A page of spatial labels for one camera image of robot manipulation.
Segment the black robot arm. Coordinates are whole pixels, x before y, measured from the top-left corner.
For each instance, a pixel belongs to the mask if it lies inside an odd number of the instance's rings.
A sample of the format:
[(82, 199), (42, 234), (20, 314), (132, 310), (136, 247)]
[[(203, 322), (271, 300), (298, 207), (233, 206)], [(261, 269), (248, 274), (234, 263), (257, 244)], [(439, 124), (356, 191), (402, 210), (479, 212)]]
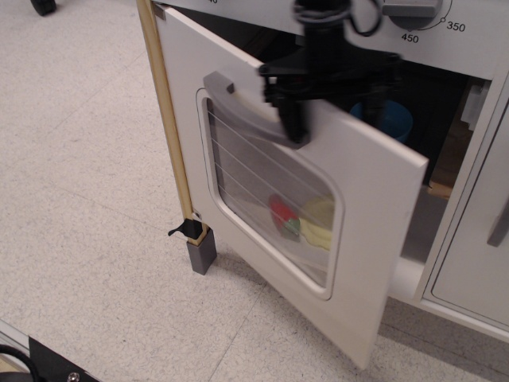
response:
[(293, 14), (304, 29), (303, 47), (258, 69), (265, 101), (277, 109), (285, 133), (272, 141), (293, 148), (306, 145), (305, 104), (315, 99), (359, 99), (363, 121), (380, 127), (387, 95), (398, 83), (401, 57), (347, 41), (345, 25), (356, 23), (349, 1), (296, 1)]

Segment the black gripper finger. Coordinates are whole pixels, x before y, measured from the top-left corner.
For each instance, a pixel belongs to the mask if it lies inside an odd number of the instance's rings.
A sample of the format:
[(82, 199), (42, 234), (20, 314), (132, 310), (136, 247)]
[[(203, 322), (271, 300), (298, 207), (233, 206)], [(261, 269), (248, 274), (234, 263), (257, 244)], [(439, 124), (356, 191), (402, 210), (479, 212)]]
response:
[(386, 93), (365, 95), (363, 97), (363, 121), (372, 127), (380, 128), (383, 124), (386, 102)]
[(303, 103), (287, 97), (279, 97), (277, 109), (286, 137), (293, 144), (308, 144), (310, 133)]

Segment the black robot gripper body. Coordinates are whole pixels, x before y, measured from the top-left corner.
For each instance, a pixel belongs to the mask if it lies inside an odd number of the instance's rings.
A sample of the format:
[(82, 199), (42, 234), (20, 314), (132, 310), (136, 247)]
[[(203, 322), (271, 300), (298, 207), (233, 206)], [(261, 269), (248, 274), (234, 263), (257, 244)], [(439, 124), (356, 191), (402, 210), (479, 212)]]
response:
[(354, 99), (386, 93), (398, 82), (397, 53), (360, 48), (348, 41), (345, 22), (303, 25), (304, 47), (258, 69), (267, 103), (279, 97), (298, 101)]

